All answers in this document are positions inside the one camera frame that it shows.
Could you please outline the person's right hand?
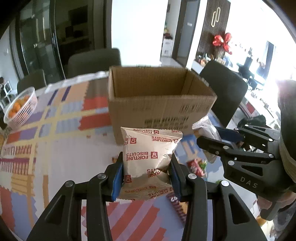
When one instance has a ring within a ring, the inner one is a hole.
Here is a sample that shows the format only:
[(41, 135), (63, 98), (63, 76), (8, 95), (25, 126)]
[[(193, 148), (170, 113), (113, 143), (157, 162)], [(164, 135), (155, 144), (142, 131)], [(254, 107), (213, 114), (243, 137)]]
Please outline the person's right hand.
[(286, 237), (295, 226), (295, 193), (287, 192), (277, 202), (271, 202), (263, 197), (257, 197), (257, 204), (260, 211), (271, 209), (277, 211), (274, 219), (267, 221), (261, 216), (256, 218), (263, 233), (267, 237), (274, 237), (275, 239), (280, 236)]

